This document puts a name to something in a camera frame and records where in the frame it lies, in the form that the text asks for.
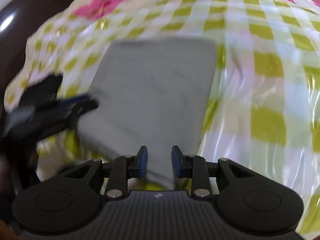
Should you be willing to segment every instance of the folded gray cloth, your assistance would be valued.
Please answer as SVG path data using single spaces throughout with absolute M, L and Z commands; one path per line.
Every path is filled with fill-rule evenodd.
M 147 179 L 173 189 L 171 148 L 196 154 L 216 65 L 216 46 L 194 38 L 114 42 L 89 92 L 82 141 L 115 159 L 148 147 Z

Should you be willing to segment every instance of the checkered tablecloth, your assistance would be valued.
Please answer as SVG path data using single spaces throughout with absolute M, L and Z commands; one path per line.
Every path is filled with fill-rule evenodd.
M 319 31 L 317 12 L 273 0 L 162 0 L 99 20 L 61 13 L 28 40 L 25 66 L 6 91 L 6 109 L 52 72 L 64 73 L 59 97 L 85 93 L 113 40 L 213 40 L 218 62 L 199 154 L 207 161 L 228 157 L 293 188 L 308 211 L 318 205 L 320 183 Z M 84 158 L 72 132 L 42 143 L 41 155 L 57 144 L 68 158 Z M 310 222 L 316 216 L 304 214 L 301 233 L 316 230 L 320 222 Z

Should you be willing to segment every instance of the silver screw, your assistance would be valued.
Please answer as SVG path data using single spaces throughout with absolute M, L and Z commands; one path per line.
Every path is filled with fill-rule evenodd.
M 111 189 L 111 190 L 108 190 L 107 196 L 111 197 L 111 198 L 121 197 L 122 196 L 122 191 L 119 190 L 119 189 Z
M 194 194 L 198 197 L 207 197 L 210 195 L 210 191 L 205 188 L 199 188 L 194 191 Z

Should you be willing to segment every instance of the white logo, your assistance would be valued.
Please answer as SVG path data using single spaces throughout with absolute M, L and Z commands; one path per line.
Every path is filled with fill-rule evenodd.
M 156 195 L 154 195 L 157 199 L 159 199 L 159 198 L 162 198 L 163 197 L 163 195 L 161 194 L 161 193 L 157 193 Z

